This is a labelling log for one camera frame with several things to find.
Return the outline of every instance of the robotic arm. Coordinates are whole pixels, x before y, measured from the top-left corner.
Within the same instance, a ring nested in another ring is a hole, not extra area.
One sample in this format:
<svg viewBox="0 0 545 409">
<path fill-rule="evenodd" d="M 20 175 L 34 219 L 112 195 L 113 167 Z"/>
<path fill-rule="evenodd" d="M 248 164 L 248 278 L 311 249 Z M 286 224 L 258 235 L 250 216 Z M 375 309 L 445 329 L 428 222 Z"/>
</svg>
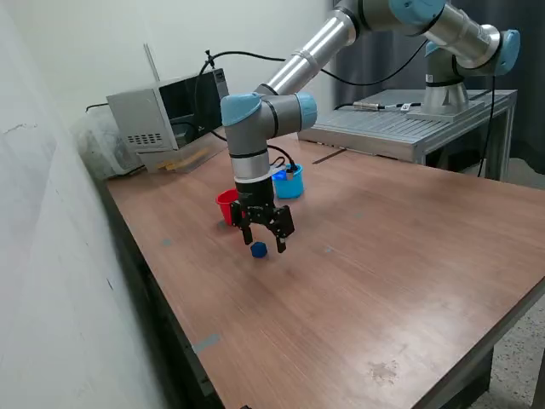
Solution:
<svg viewBox="0 0 545 409">
<path fill-rule="evenodd" d="M 278 252 L 285 250 L 285 239 L 295 231 L 290 208 L 275 207 L 271 177 L 276 170 L 271 169 L 267 152 L 268 139 L 311 128 L 316 122 L 318 109 L 314 99 L 295 93 L 342 48 L 366 32 L 386 30 L 423 35 L 430 40 L 427 87 L 444 93 L 439 104 L 441 95 L 436 96 L 437 92 L 426 98 L 422 108 L 430 112 L 451 109 L 450 96 L 456 94 L 463 77 L 509 72 L 520 47 L 518 32 L 481 26 L 446 0 L 339 2 L 319 32 L 269 81 L 252 94 L 230 95 L 221 101 L 239 195 L 238 202 L 232 205 L 232 219 L 242 230 L 247 245 L 253 241 L 251 223 L 266 226 L 276 236 Z"/>
</svg>

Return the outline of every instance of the red cup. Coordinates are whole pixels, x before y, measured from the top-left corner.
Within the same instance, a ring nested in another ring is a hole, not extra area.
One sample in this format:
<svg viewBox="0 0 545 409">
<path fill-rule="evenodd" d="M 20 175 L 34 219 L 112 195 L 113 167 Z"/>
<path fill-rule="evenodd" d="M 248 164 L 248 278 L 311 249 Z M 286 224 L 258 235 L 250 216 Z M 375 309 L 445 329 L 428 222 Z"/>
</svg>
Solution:
<svg viewBox="0 0 545 409">
<path fill-rule="evenodd" d="M 238 199 L 237 189 L 227 190 L 217 197 L 215 202 L 220 206 L 223 219 L 227 226 L 232 226 L 231 203 Z"/>
</svg>

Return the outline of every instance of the blue joint cap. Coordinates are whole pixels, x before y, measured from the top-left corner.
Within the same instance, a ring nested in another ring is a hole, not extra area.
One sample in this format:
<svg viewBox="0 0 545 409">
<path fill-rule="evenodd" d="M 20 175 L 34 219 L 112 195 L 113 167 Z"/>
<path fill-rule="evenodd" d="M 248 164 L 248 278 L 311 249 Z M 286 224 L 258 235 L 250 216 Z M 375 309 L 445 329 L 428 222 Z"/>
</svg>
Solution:
<svg viewBox="0 0 545 409">
<path fill-rule="evenodd" d="M 252 256 L 255 258 L 263 258 L 267 255 L 267 245 L 261 241 L 254 243 L 250 247 L 250 250 L 252 251 Z"/>
<path fill-rule="evenodd" d="M 244 121 L 261 108 L 261 97 L 257 93 L 228 95 L 221 99 L 221 122 L 231 126 Z"/>
<path fill-rule="evenodd" d="M 520 33 L 518 30 L 507 30 L 502 34 L 502 49 L 497 57 L 494 75 L 505 75 L 510 72 L 519 58 Z"/>
<path fill-rule="evenodd" d="M 446 0 L 388 0 L 396 19 L 409 26 L 425 26 L 439 15 Z"/>
<path fill-rule="evenodd" d="M 439 46 L 434 43 L 433 41 L 430 41 L 426 44 L 426 57 L 428 57 L 432 52 L 437 51 L 439 49 Z"/>
<path fill-rule="evenodd" d="M 301 109 L 301 130 L 308 130 L 316 124 L 318 119 L 318 105 L 314 97 L 307 92 L 295 94 Z"/>
</svg>

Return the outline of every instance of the wooden table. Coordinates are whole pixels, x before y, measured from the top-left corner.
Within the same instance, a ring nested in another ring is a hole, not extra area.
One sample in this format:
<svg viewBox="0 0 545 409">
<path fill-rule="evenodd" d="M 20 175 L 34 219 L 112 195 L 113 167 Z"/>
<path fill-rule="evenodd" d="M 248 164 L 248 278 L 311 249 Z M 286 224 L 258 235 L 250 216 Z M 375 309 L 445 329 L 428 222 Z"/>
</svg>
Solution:
<svg viewBox="0 0 545 409">
<path fill-rule="evenodd" d="M 545 292 L 545 192 L 275 142 L 306 192 L 264 260 L 221 222 L 227 152 L 109 183 L 225 407 L 440 407 Z"/>
</svg>

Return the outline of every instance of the plastic bag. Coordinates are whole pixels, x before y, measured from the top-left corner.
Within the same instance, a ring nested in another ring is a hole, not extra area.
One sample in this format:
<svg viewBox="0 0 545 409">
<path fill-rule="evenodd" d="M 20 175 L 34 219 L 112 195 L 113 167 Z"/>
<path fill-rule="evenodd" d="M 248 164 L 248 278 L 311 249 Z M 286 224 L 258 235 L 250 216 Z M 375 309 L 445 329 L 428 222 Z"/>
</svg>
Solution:
<svg viewBox="0 0 545 409">
<path fill-rule="evenodd" d="M 109 106 L 89 109 L 72 126 L 72 134 L 83 162 L 101 180 L 126 175 L 142 165 L 123 143 Z"/>
</svg>

